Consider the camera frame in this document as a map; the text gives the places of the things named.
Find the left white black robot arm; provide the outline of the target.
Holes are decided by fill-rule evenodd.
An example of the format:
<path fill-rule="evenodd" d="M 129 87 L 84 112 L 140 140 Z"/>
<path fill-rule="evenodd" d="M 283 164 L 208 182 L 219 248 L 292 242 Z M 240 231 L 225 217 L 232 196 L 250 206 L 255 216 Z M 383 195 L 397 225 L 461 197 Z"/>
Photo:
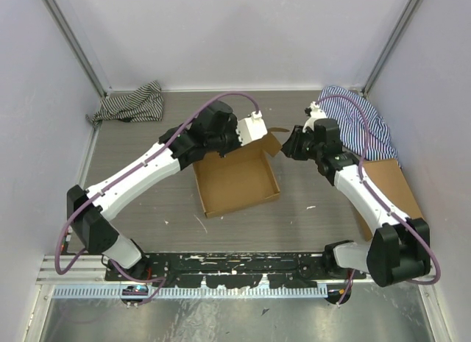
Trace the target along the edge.
<path fill-rule="evenodd" d="M 68 219 L 85 251 L 107 256 L 133 281 L 143 279 L 148 271 L 144 253 L 111 221 L 153 185 L 202 160 L 207 153 L 225 155 L 239 148 L 237 124 L 228 104 L 213 101 L 189 128 L 169 129 L 145 154 L 105 181 L 86 190 L 78 185 L 69 189 Z"/>

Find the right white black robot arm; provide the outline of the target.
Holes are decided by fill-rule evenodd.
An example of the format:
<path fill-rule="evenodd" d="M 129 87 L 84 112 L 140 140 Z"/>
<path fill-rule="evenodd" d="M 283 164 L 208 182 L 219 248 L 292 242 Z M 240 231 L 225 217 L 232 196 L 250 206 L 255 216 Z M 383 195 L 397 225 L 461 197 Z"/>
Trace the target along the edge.
<path fill-rule="evenodd" d="M 322 118 L 311 126 L 294 126 L 281 151 L 293 160 L 313 160 L 318 172 L 347 197 L 372 233 L 367 244 L 346 240 L 325 246 L 322 261 L 330 278 L 340 279 L 355 269 L 386 287 L 430 273 L 428 224 L 393 205 L 378 189 L 360 160 L 344 150 L 335 120 Z"/>

